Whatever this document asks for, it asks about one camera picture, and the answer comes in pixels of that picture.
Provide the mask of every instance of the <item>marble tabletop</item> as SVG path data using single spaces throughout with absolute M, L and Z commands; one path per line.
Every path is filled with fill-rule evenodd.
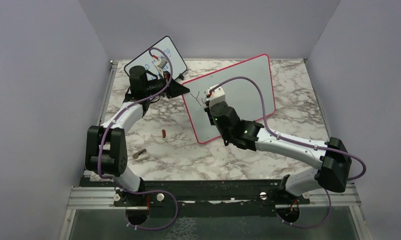
M 185 62 L 188 69 L 184 80 L 188 81 L 239 61 L 191 59 Z M 118 63 L 106 120 L 120 109 L 129 87 L 124 72 L 127 63 Z M 301 138 L 328 140 L 304 61 L 272 59 L 270 64 L 276 106 L 275 113 L 267 119 L 270 128 Z M 162 136 L 162 129 L 166 131 L 166 138 Z M 151 104 L 125 139 L 128 167 L 144 180 L 278 179 L 309 168 L 302 162 L 275 153 L 224 146 L 221 138 L 206 144 L 197 143 L 181 96 L 163 97 Z M 147 153 L 133 159 L 133 154 L 142 149 Z M 100 178 L 93 173 L 90 180 L 99 181 Z

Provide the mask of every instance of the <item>black mount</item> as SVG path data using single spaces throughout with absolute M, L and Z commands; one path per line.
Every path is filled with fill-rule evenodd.
M 178 217 L 276 217 L 276 205 L 290 205 L 295 199 L 280 197 L 281 182 L 281 179 L 144 181 L 140 185 L 143 188 L 140 192 L 164 190 L 172 193 L 178 201 Z M 115 207 L 150 207 L 148 211 L 145 209 L 127 210 L 128 219 L 132 224 L 143 223 L 147 219 L 147 215 L 149 218 L 170 218 L 174 215 L 175 203 L 167 194 L 164 194 L 164 199 L 159 201 L 158 193 L 134 195 L 119 189 L 116 190 L 116 193 L 120 195 L 120 200 L 114 202 Z M 210 202 L 231 199 L 236 201 Z M 302 196 L 298 200 L 301 205 L 310 203 Z M 294 218 L 294 213 L 290 214 L 293 222 L 297 220 Z

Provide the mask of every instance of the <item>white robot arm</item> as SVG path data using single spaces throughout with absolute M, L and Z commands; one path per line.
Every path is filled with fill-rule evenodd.
M 271 131 L 274 134 L 270 134 L 260 123 L 241 120 L 235 109 L 227 105 L 223 87 L 213 90 L 215 86 L 205 91 L 205 112 L 211 125 L 215 125 L 220 132 L 224 145 L 231 143 L 240 149 L 277 153 L 310 165 L 312 168 L 283 178 L 281 187 L 295 197 L 320 188 L 338 193 L 345 191 L 352 160 L 342 154 L 320 149 L 334 148 L 346 152 L 342 141 L 334 137 L 329 142 L 304 139 L 273 129 Z M 295 140 L 314 148 L 283 139 Z
M 160 67 L 164 64 L 166 61 L 164 62 L 162 58 L 158 60 Z M 154 76 L 155 79 L 148 80 L 147 74 Z M 190 92 L 187 87 L 170 79 L 170 72 L 163 71 L 162 76 L 163 78 L 158 78 L 143 66 L 130 68 L 130 87 L 125 94 L 121 109 L 109 121 L 101 126 L 93 125 L 87 131 L 85 154 L 87 170 L 99 174 L 98 170 L 101 169 L 99 174 L 101 177 L 112 179 L 130 191 L 139 190 L 141 178 L 127 167 L 126 133 L 148 111 L 152 95 L 162 91 L 161 96 L 174 98 Z

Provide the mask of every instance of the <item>screw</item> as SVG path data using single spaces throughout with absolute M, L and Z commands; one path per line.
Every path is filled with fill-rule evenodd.
M 156 199 L 160 202 L 162 202 L 162 200 L 164 200 L 165 196 L 162 193 L 158 193 L 158 195 L 156 195 Z
M 310 198 L 310 193 L 309 192 L 304 192 L 304 193 L 302 193 L 302 197 L 304 199 L 309 199 Z
M 259 194 L 259 198 L 261 199 L 261 200 L 266 200 L 267 199 L 267 193 L 266 192 L 261 192 L 260 194 Z
M 121 199 L 120 195 L 118 193 L 115 193 L 115 195 L 113 196 L 113 200 L 115 202 L 118 202 Z

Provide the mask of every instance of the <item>gray wall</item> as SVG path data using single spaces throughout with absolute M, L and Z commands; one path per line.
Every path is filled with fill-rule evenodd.
M 307 69 L 332 135 L 367 163 L 373 239 L 401 239 L 401 0 L 342 0 Z
M 307 58 L 339 0 L 79 0 L 111 59 L 163 36 L 184 58 Z
M 109 59 L 77 0 L 0 0 L 0 239 L 57 239 Z

